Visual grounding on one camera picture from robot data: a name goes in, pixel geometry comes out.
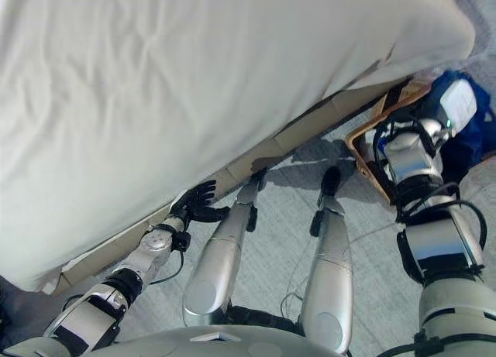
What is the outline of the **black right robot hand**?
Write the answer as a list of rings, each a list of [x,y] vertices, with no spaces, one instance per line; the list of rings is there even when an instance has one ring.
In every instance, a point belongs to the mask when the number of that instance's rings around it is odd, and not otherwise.
[[[439,77],[413,110],[433,142],[444,142],[461,132],[477,111],[470,82],[464,77]]]

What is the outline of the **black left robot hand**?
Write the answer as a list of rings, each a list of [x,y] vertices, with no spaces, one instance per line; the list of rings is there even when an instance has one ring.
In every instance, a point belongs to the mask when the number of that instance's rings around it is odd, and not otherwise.
[[[216,190],[216,180],[208,180],[183,192],[171,204],[169,214],[180,218],[184,226],[191,221],[214,223],[224,219],[230,212],[229,207],[210,206]]]

